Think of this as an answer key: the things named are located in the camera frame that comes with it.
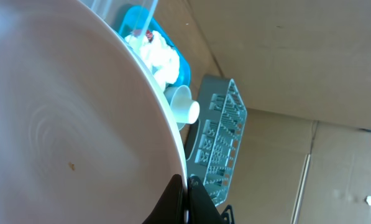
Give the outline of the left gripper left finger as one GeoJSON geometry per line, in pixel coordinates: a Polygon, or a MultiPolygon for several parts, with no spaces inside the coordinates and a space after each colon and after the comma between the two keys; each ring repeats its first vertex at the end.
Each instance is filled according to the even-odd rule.
{"type": "Polygon", "coordinates": [[[181,224],[184,223],[184,192],[181,175],[170,179],[151,214],[142,224],[181,224]]]}

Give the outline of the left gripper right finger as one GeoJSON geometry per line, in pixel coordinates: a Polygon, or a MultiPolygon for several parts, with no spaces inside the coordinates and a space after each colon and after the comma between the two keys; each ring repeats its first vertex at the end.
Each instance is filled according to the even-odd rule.
{"type": "Polygon", "coordinates": [[[222,218],[197,176],[188,178],[189,223],[222,224],[222,218]]]}

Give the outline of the large white plate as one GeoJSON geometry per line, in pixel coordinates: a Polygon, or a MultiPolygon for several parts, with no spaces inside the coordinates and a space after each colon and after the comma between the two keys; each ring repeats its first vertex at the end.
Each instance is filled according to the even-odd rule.
{"type": "Polygon", "coordinates": [[[80,1],[0,1],[0,223],[142,223],[186,179],[164,94],[80,1]]]}

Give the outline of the white paper napkin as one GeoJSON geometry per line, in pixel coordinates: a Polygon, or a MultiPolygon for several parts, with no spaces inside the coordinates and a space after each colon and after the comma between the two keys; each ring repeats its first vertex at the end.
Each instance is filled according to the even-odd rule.
{"type": "Polygon", "coordinates": [[[143,63],[147,66],[159,87],[165,91],[168,85],[174,84],[180,74],[180,57],[176,50],[167,44],[161,33],[150,30],[153,41],[147,37],[127,35],[125,41],[138,53],[143,63]]]}

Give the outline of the red candy wrapper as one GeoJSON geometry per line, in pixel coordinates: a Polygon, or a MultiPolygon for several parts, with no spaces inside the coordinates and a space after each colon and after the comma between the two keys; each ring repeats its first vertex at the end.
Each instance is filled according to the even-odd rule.
{"type": "MultiPolygon", "coordinates": [[[[140,36],[141,33],[142,33],[142,30],[140,30],[140,29],[133,31],[133,35],[136,36],[136,37],[140,36]]],[[[149,31],[149,30],[145,31],[145,36],[147,37],[147,40],[149,42],[153,41],[153,33],[151,33],[151,31],[149,31]]]]}

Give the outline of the grey dishwasher rack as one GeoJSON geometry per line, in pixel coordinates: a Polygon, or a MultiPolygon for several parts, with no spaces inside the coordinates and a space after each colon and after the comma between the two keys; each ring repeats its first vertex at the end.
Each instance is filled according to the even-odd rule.
{"type": "Polygon", "coordinates": [[[185,144],[187,174],[200,178],[218,206],[229,193],[247,109],[233,79],[212,75],[203,77],[197,102],[199,116],[185,144]]]}

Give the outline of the white paper cup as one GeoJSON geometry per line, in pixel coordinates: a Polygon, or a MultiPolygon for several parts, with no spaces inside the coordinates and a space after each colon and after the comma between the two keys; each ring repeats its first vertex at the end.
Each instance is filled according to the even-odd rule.
{"type": "Polygon", "coordinates": [[[173,99],[170,108],[176,122],[184,124],[195,123],[200,112],[199,103],[189,98],[173,99]]]}

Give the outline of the grey bowl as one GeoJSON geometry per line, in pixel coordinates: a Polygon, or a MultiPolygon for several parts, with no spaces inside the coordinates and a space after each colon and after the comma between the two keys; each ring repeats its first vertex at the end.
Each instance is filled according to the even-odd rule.
{"type": "MultiPolygon", "coordinates": [[[[165,97],[166,97],[169,105],[171,105],[172,100],[175,99],[175,98],[189,98],[189,99],[192,99],[191,90],[186,85],[168,87],[164,91],[164,94],[165,94],[165,97]]],[[[178,130],[181,130],[186,125],[184,123],[177,123],[177,122],[176,122],[176,124],[177,124],[178,130]]]]}

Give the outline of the teal plastic serving tray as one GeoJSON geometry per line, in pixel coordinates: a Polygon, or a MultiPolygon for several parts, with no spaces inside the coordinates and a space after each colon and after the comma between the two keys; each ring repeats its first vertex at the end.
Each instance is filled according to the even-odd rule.
{"type": "Polygon", "coordinates": [[[167,44],[169,46],[173,47],[176,50],[176,52],[178,53],[179,57],[180,57],[180,74],[179,74],[179,77],[174,84],[171,84],[171,85],[168,85],[168,86],[181,86],[181,85],[188,86],[190,84],[190,81],[191,81],[191,68],[190,68],[189,63],[186,61],[184,56],[182,56],[181,52],[175,46],[175,44],[173,43],[173,41],[171,40],[169,35],[161,27],[161,25],[156,21],[156,19],[152,18],[152,21],[150,22],[150,25],[149,25],[149,30],[156,30],[159,33],[161,33],[163,38],[167,41],[167,44]]]}

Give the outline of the clear plastic storage bin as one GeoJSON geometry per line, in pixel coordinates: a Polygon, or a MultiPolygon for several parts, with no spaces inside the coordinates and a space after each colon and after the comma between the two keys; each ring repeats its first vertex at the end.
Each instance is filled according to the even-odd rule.
{"type": "Polygon", "coordinates": [[[123,39],[144,35],[158,0],[80,0],[123,39]]]}

